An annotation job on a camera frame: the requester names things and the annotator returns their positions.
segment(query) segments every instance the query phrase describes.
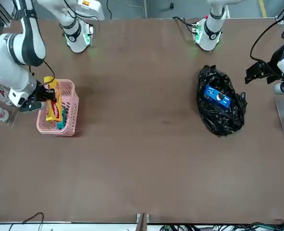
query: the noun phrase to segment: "green light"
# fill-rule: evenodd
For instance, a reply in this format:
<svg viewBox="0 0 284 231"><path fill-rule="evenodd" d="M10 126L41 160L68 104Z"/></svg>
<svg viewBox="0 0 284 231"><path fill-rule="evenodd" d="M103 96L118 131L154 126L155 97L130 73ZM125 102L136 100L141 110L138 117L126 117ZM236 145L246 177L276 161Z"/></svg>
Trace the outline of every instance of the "green light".
<svg viewBox="0 0 284 231"><path fill-rule="evenodd" d="M86 43L87 45L89 45L89 44L90 44L90 36L89 36L89 35L83 35L83 38L84 38L84 40L85 40L85 43Z"/></svg>

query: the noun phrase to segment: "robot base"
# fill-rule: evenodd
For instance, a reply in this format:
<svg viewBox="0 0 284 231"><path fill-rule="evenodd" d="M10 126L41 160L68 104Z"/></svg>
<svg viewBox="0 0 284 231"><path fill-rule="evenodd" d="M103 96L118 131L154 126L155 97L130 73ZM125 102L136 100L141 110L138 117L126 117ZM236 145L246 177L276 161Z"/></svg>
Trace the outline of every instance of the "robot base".
<svg viewBox="0 0 284 231"><path fill-rule="evenodd" d="M211 40L204 31L204 24L206 19L203 18L196 24L193 24L193 41L204 51L212 51L215 46L219 43L221 33L216 39Z"/></svg>
<svg viewBox="0 0 284 231"><path fill-rule="evenodd" d="M70 49L74 53L81 53L83 52L88 46L91 45L92 37L94 34L94 27L91 26L88 23L83 22L82 20L79 20L79 23L81 25L81 33L76 38L76 41L71 41L71 37L66 38L67 45L70 47Z"/></svg>

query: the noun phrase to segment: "green object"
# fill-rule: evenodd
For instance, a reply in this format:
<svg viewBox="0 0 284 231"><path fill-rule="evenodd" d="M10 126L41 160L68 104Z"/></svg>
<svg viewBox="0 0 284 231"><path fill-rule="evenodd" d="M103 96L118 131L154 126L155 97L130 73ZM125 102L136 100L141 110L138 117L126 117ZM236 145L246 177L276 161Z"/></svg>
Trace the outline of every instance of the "green object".
<svg viewBox="0 0 284 231"><path fill-rule="evenodd" d="M63 115L63 121L62 122L58 122L56 124L56 128L58 130L62 130L64 129L64 127L66 126L66 122L67 122L67 110L65 107L62 108L62 115Z"/></svg>
<svg viewBox="0 0 284 231"><path fill-rule="evenodd" d="M86 44L89 45L90 44L90 35L83 35L83 38L84 38Z"/></svg>

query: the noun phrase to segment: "table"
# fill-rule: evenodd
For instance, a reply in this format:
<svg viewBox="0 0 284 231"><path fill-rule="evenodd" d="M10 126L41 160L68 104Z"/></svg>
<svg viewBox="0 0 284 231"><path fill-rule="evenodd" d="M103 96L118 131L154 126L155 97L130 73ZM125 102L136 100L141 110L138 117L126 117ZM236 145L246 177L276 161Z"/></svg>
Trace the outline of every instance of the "table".
<svg viewBox="0 0 284 231"><path fill-rule="evenodd" d="M37 113L0 125L0 221L251 223L284 219L284 134L273 85L244 83L249 50L273 19L230 19L211 53L174 20L104 21L75 54L55 21L39 21L46 61L80 98L72 138L41 135ZM11 31L20 29L12 24ZM269 60L276 26L256 46ZM227 138L202 123L197 75L216 64L247 94L246 124ZM33 68L43 79L42 65Z"/></svg>

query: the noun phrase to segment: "black plastic bag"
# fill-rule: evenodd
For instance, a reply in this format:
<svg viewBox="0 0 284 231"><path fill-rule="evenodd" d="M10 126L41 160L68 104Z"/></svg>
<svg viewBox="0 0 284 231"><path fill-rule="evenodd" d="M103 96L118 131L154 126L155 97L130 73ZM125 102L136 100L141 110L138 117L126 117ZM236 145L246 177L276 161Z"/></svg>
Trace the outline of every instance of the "black plastic bag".
<svg viewBox="0 0 284 231"><path fill-rule="evenodd" d="M231 99L228 109L210 103L204 99L207 85L223 93ZM196 95L198 110L202 121L208 129L217 136L227 136L242 128L247 102L245 92L235 93L229 77L216 69L216 66L204 66L198 75Z"/></svg>

